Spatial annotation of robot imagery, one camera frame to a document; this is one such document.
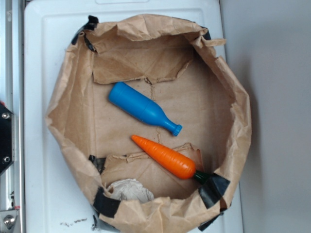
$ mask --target gray surface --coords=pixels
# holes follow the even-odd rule
[[[310,232],[311,1],[220,2],[227,61],[252,105],[244,232]]]

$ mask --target blue plastic bottle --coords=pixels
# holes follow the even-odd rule
[[[161,126],[177,136],[181,125],[171,122],[162,108],[138,91],[123,82],[116,83],[109,94],[109,100],[138,120],[155,126]]]

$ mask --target white tissue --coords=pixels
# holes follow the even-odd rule
[[[125,179],[113,182],[107,190],[110,198],[116,200],[139,200],[146,203],[154,199],[154,195],[136,179]]]

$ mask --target metal frame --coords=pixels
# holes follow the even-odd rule
[[[24,0],[0,0],[0,98],[12,118],[13,164],[0,177],[0,230],[25,232],[23,145],[23,15]]]

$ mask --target black tape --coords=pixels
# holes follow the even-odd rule
[[[105,164],[106,158],[97,159],[94,155],[90,155],[88,159],[97,168],[99,174],[101,174],[104,170],[104,164]]]
[[[90,30],[90,31],[95,30],[95,28],[97,27],[97,24],[98,24],[98,23],[99,23],[99,21],[98,21],[98,18],[97,18],[97,17],[95,17],[95,16],[88,16],[88,22],[87,22],[83,27],[81,27],[81,28],[77,31],[77,33],[74,35],[74,37],[73,37],[71,43],[72,43],[73,45],[75,45],[75,44],[77,43],[77,41],[78,41],[78,37],[79,37],[79,34],[80,34],[81,32],[83,32],[84,30]],[[95,50],[94,47],[93,47],[93,46],[90,46],[91,43],[89,42],[89,40],[87,40],[87,41],[88,41],[88,43],[89,43],[89,45],[86,44],[87,47],[88,47],[89,49],[92,48],[92,49],[90,49],[90,50],[91,50],[91,51],[94,51],[94,50]]]
[[[207,209],[215,205],[222,198],[229,184],[229,180],[214,173],[199,188],[199,194]]]
[[[98,187],[93,207],[95,210],[106,217],[114,217],[121,201],[108,198],[104,195],[104,189]]]
[[[203,38],[205,40],[211,40],[212,38],[210,37],[209,31],[207,31],[207,33],[205,33],[205,35],[203,35]]]
[[[96,212],[94,215],[93,215],[93,219],[94,219],[94,224],[92,225],[92,230],[94,231],[96,228],[98,229],[103,229],[103,230],[107,230],[107,231],[110,231],[110,232],[117,232],[119,233],[120,231],[111,226],[110,224],[102,221],[99,219],[99,213]]]
[[[207,227],[209,227],[219,216],[224,215],[224,213],[220,213],[219,215],[217,215],[215,218],[201,224],[201,226],[198,227],[198,229],[200,231],[204,231]]]

